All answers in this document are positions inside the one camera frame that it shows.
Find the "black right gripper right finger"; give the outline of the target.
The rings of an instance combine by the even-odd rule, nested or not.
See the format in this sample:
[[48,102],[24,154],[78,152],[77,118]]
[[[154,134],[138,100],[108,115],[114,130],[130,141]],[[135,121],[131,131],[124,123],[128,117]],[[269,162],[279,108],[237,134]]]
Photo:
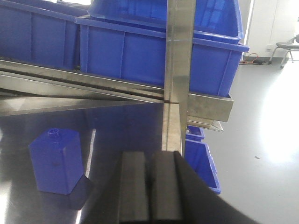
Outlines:
[[155,153],[151,175],[153,224],[256,223],[209,189],[179,152]]

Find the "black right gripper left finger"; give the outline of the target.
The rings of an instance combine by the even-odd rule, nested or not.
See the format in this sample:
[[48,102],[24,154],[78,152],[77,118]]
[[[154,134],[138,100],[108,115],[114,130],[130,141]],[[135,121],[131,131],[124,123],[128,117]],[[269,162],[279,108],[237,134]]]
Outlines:
[[150,222],[143,152],[123,152],[103,194],[84,224],[148,224]]

